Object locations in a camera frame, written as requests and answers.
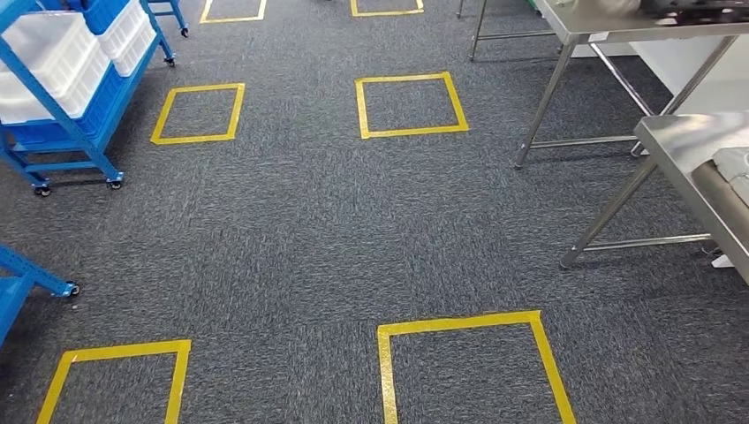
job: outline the blue plastic crate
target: blue plastic crate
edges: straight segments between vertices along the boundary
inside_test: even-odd
[[[88,29],[96,35],[104,34],[119,13],[125,8],[128,0],[40,0],[45,9],[51,11],[82,11]]]
[[[94,97],[86,108],[83,116],[75,119],[81,131],[93,139],[102,130],[110,110],[117,103],[117,95],[124,85],[125,79],[120,77],[115,66],[110,64],[104,74],[102,82],[94,93]],[[47,141],[61,141],[70,139],[70,135],[53,119],[39,121],[28,121],[23,124],[4,125],[4,128],[13,134],[17,144],[29,145],[44,143]]]

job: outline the plastic storage box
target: plastic storage box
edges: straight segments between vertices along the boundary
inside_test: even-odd
[[[155,38],[156,31],[140,2],[130,0],[109,29],[99,36],[99,43],[120,76],[129,77]]]
[[[110,61],[80,13],[24,15],[3,38],[70,117],[83,115]],[[49,118],[36,97],[0,63],[0,121],[9,125]]]
[[[67,3],[71,9],[83,11],[91,32],[101,35],[107,31],[128,2],[127,0],[67,0]]]
[[[116,104],[117,94],[125,80],[117,75],[114,65],[110,64],[104,74],[102,83],[96,89],[82,117],[75,119],[81,131],[89,138],[95,138],[103,131],[110,109]],[[44,142],[57,142],[70,139],[70,135],[54,120],[25,122],[20,125],[6,125],[4,129],[13,134],[17,145],[30,145]]]

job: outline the floor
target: floor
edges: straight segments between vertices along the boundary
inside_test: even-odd
[[[470,63],[476,3],[462,19],[454,0],[353,18],[345,0],[270,0],[262,20],[200,24],[204,3],[184,1],[187,40],[160,19],[178,66],[152,63],[110,144],[122,190],[65,174],[80,184],[40,199],[0,167],[0,240],[83,287],[26,302],[0,350],[0,422],[36,422],[65,351],[189,339],[181,423],[379,423],[379,325],[529,310],[577,422],[745,422],[746,284],[699,245],[558,268],[638,161],[615,143],[533,151],[512,169],[556,42],[483,42]],[[209,17],[258,7],[214,0]],[[487,31],[544,27],[519,0],[489,7]],[[617,63],[654,105],[668,100],[639,60]],[[469,131],[361,138],[354,80],[445,71]],[[223,83],[246,85],[235,140],[150,142],[171,88]],[[232,94],[178,95],[163,136],[222,133]],[[365,95],[371,131],[455,124],[439,80]],[[604,66],[580,59],[541,137],[638,120]],[[602,237],[698,229],[656,173]],[[562,422],[528,324],[394,336],[390,351],[398,422]],[[175,363],[74,363],[52,422],[164,422]]]

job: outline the yellow tape square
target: yellow tape square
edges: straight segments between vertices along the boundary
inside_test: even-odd
[[[223,18],[223,19],[209,19],[208,14],[210,8],[213,5],[213,0],[206,0],[206,5],[203,7],[203,13],[200,16],[201,24],[226,24],[230,22],[250,22],[253,20],[263,20],[265,17],[265,2],[266,0],[260,0],[260,7],[256,16],[246,16],[244,18]]]
[[[47,397],[44,398],[42,410],[36,424],[49,424],[52,413],[55,411],[57,399],[63,391],[65,378],[73,362],[84,362],[89,360],[114,360],[132,358],[135,356],[160,355],[165,353],[176,353],[174,361],[174,374],[171,377],[171,389],[169,392],[169,403],[166,407],[164,424],[177,424],[179,408],[182,405],[182,388],[185,386],[185,375],[187,374],[187,357],[190,354],[190,340],[172,340],[169,342],[154,342],[141,344],[124,344],[112,347],[98,347],[94,349],[80,349],[63,353],[57,371],[49,384]]]
[[[444,318],[428,321],[399,322],[384,324],[377,327],[377,344],[380,351],[380,377],[382,379],[382,409],[385,424],[397,424],[396,391],[393,380],[393,360],[390,353],[390,338],[404,334],[424,333],[429,331],[446,331],[451,329],[475,329],[492,325],[530,324],[541,356],[541,363],[549,379],[551,391],[554,394],[556,409],[563,424],[575,424],[570,401],[564,391],[562,377],[556,369],[554,355],[541,325],[541,311],[510,312],[505,314],[490,314],[473,316],[470,318]]]
[[[375,82],[407,82],[407,81],[425,81],[425,80],[443,80],[447,87],[447,93],[450,96],[452,109],[455,111],[455,117],[458,120],[456,125],[426,126],[421,128],[404,128],[400,130],[388,131],[369,131],[369,120],[367,118],[367,103],[364,100],[364,85]],[[367,77],[354,80],[356,87],[356,103],[359,109],[359,131],[362,139],[372,137],[396,137],[400,135],[421,135],[433,133],[456,133],[468,131],[468,123],[465,121],[463,107],[460,106],[458,93],[452,83],[452,77],[449,72],[429,73],[424,75],[404,75],[399,77]]]
[[[416,9],[410,11],[359,11],[357,0],[351,0],[352,4],[352,16],[354,17],[365,17],[365,16],[398,16],[398,15],[413,15],[414,13],[424,12],[423,0],[416,0]]]
[[[231,116],[229,118],[229,128],[224,134],[195,135],[190,137],[162,137],[163,128],[169,117],[174,98],[179,93],[195,93],[200,91],[213,90],[237,90],[234,96],[234,104],[231,107]],[[177,87],[172,88],[166,96],[166,102],[162,107],[162,112],[156,121],[154,133],[151,134],[151,142],[154,144],[182,144],[182,143],[201,143],[203,141],[226,141],[234,140],[237,134],[237,125],[239,124],[239,112],[242,110],[242,101],[245,98],[245,84],[217,84],[213,86],[196,86],[196,87]]]

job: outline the cart wheel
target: cart wheel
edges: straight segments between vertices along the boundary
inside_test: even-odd
[[[47,197],[52,194],[52,189],[50,189],[49,187],[35,187],[34,194],[41,197]]]
[[[80,294],[80,286],[75,284],[73,281],[69,281],[68,284],[72,284],[71,297],[78,296]]]

